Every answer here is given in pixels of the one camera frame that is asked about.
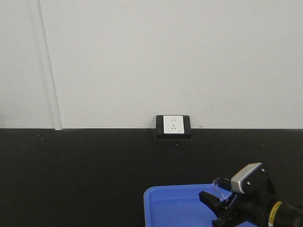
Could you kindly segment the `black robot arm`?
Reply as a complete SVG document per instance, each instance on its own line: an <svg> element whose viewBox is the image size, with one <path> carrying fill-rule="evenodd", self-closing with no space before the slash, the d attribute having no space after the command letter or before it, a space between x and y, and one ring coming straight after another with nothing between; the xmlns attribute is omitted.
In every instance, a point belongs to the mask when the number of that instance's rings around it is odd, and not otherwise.
<svg viewBox="0 0 303 227"><path fill-rule="evenodd" d="M214 227L236 227L248 222L257 227L301 227L303 209L278 199L275 188L269 179L253 184L243 182L244 193L232 189L230 179L217 178L213 186L228 189L231 195L220 200L212 196L210 209L217 219Z"/></svg>

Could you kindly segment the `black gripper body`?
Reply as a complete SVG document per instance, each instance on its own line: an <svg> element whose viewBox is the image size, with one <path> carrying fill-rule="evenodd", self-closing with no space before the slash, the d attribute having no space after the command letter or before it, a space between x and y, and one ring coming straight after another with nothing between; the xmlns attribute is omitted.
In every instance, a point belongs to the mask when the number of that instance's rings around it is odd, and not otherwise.
<svg viewBox="0 0 303 227"><path fill-rule="evenodd" d="M277 193L270 178L258 183L250 193L232 192L229 197L219 201L213 213L214 227L235 227L249 222L258 227L267 227L270 212L277 202Z"/></svg>

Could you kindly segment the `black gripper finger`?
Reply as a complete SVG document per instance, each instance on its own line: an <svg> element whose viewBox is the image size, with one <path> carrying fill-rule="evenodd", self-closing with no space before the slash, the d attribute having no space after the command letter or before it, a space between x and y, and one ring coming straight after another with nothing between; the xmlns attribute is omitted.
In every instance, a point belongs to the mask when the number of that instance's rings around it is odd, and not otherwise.
<svg viewBox="0 0 303 227"><path fill-rule="evenodd" d="M201 191L199 193L200 201L206 205L217 217L220 215L221 210L221 202L218 197L205 192Z"/></svg>

